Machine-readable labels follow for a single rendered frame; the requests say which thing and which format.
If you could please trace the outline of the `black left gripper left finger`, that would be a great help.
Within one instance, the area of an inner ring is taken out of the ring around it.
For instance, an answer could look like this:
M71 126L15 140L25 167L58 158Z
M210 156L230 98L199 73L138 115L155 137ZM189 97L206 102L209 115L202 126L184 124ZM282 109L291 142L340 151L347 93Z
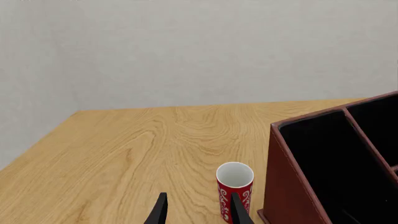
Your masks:
M167 193L161 192L144 224L165 224L167 218Z

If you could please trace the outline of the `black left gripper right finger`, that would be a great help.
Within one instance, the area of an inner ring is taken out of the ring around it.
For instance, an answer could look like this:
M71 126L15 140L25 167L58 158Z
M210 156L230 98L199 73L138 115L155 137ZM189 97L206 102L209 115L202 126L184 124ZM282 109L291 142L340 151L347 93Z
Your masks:
M233 224L254 224L236 192L231 194L231 216Z

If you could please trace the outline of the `red-brown desk caddy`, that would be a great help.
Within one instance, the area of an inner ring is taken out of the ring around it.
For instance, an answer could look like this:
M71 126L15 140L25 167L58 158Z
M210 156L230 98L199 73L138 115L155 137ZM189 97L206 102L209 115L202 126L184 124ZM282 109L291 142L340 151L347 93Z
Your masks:
M398 224L398 91L271 124L265 224Z

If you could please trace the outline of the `red patterned mug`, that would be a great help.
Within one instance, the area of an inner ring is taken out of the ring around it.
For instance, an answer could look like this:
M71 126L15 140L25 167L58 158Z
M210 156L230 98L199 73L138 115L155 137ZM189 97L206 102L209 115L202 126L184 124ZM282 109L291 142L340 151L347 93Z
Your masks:
M216 171L220 214L222 219L233 224L231 216L231 194L236 192L249 214L254 172L246 164L227 162L219 166Z

